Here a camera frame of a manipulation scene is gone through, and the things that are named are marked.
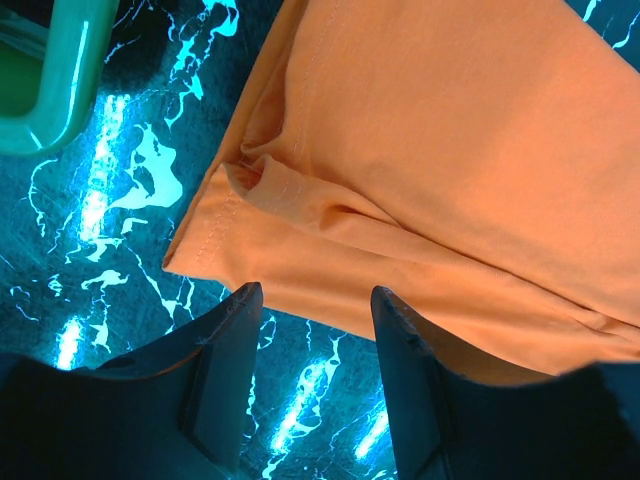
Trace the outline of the orange t shirt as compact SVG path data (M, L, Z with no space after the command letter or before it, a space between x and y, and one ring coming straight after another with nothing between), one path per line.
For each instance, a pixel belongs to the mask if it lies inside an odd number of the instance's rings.
M286 1L166 271L556 375L639 358L639 74L562 1Z

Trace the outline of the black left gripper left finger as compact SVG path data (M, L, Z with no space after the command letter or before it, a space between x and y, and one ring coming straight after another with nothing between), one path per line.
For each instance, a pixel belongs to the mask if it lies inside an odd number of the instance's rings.
M231 479L263 310L248 283L98 368L1 357L5 479Z

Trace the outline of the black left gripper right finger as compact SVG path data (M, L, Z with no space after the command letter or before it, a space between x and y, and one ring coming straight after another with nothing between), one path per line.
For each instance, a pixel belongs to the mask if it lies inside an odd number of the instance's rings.
M371 295L402 479L635 479L639 367L596 362L547 376L492 356Z

